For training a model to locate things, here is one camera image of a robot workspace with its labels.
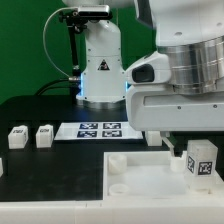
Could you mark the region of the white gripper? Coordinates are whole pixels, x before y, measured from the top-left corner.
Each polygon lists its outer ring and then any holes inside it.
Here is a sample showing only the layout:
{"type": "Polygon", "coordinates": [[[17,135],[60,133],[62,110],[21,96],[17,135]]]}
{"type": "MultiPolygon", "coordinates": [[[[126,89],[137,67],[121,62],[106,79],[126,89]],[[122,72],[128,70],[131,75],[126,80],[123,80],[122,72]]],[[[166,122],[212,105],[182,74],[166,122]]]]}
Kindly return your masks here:
{"type": "Polygon", "coordinates": [[[224,93],[173,94],[165,85],[131,86],[126,96],[129,124],[138,131],[162,131],[172,157],[181,157],[173,131],[224,131],[224,93]]]}

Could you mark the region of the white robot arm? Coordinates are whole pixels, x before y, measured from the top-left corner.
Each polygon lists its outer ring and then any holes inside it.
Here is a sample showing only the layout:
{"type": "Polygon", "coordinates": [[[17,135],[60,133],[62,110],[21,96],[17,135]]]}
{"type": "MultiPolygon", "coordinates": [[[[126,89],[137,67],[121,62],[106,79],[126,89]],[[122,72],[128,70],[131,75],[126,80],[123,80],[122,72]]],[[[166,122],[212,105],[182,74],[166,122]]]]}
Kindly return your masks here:
{"type": "Polygon", "coordinates": [[[138,131],[224,131],[224,0],[62,0],[86,19],[87,103],[126,101],[138,131]],[[133,6],[156,50],[124,70],[111,8],[133,6]]]}

